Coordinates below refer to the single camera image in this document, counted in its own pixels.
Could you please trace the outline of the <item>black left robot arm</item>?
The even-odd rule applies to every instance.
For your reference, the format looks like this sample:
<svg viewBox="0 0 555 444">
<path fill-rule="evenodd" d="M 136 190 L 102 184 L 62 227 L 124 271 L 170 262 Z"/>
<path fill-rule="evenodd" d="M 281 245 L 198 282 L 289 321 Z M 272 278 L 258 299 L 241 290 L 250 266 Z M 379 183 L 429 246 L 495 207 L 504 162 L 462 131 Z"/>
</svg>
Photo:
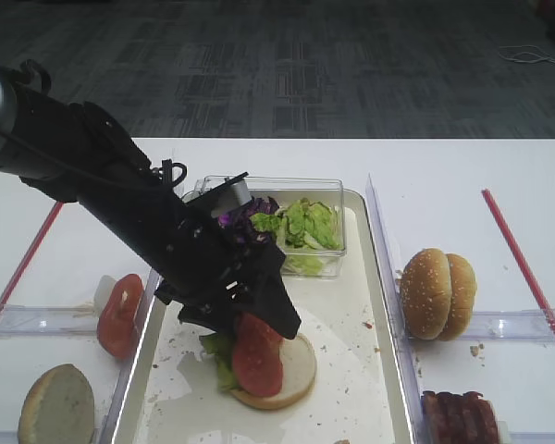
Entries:
<svg viewBox="0 0 555 444">
<path fill-rule="evenodd" d="M 218 217 L 251 200 L 244 176 L 184 201 L 187 168 L 152 166 L 123 127 L 91 102 L 62 104 L 37 62 L 0 67 L 0 172 L 60 203 L 77 203 L 162 279 L 156 297 L 179 302 L 182 322 L 230 333 L 242 313 L 293 339 L 301 319 L 272 240 L 244 241 Z"/>
</svg>

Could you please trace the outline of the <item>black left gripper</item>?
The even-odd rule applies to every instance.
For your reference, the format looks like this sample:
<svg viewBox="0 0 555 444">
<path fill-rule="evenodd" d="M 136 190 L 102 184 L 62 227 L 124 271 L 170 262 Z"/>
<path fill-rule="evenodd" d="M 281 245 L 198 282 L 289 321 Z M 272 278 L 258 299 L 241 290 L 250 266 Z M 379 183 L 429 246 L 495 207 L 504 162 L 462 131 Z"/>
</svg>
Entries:
<svg viewBox="0 0 555 444">
<path fill-rule="evenodd" d="M 274 242 L 240 247 L 215 218 L 186 205 L 155 296 L 179 302 L 179 321 L 231 333 L 241 313 L 255 316 L 284 339 L 302 320 L 282 281 L 285 254 Z"/>
</svg>

